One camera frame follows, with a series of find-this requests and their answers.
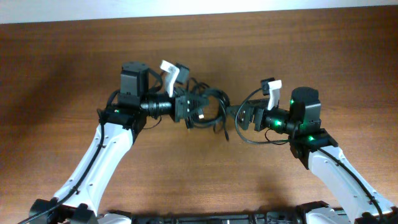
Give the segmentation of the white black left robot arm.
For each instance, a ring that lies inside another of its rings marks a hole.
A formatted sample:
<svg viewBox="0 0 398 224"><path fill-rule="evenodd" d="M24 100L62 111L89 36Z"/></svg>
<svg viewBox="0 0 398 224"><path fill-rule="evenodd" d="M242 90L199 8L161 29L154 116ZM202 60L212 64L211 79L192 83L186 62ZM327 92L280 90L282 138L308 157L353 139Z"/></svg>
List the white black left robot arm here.
<svg viewBox="0 0 398 224"><path fill-rule="evenodd" d="M187 67L162 61L166 77L141 62L126 62L121 87L98 110L99 125L87 152L65 184L51 200L38 199L24 223L132 223L126 213L98 216L103 193L123 156L144 129L147 117L169 115L175 122L201 118L208 99L188 90L175 89L189 74Z"/></svg>

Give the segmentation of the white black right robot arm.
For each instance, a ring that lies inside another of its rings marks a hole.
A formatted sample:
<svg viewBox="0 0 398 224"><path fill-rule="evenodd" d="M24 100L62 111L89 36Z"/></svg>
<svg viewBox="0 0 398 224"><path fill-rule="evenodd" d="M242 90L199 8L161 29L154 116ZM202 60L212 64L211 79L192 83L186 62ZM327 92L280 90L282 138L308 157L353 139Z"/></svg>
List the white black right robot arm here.
<svg viewBox="0 0 398 224"><path fill-rule="evenodd" d="M277 91L268 88L265 100L248 96L240 105L226 108L237 132L254 123L256 131L286 134L294 157L326 185L350 223L397 223L397 205L378 194L350 164L338 142L321 127L318 90L294 89L288 110L272 103Z"/></svg>

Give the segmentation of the black speckled left gripper finger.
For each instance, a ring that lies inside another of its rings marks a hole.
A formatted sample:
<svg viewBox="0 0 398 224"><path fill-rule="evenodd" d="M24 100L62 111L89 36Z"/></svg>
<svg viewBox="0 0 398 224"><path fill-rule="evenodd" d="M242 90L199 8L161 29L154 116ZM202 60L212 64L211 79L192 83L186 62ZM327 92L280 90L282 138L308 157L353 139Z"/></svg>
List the black speckled left gripper finger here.
<svg viewBox="0 0 398 224"><path fill-rule="evenodd" d="M202 109L199 109L197 112L192 114L191 116L185 118L185 124L187 128L194 128L195 122L202 119Z"/></svg>
<svg viewBox="0 0 398 224"><path fill-rule="evenodd" d="M208 105L208 98L200 95L191 95L191 109L202 109Z"/></svg>

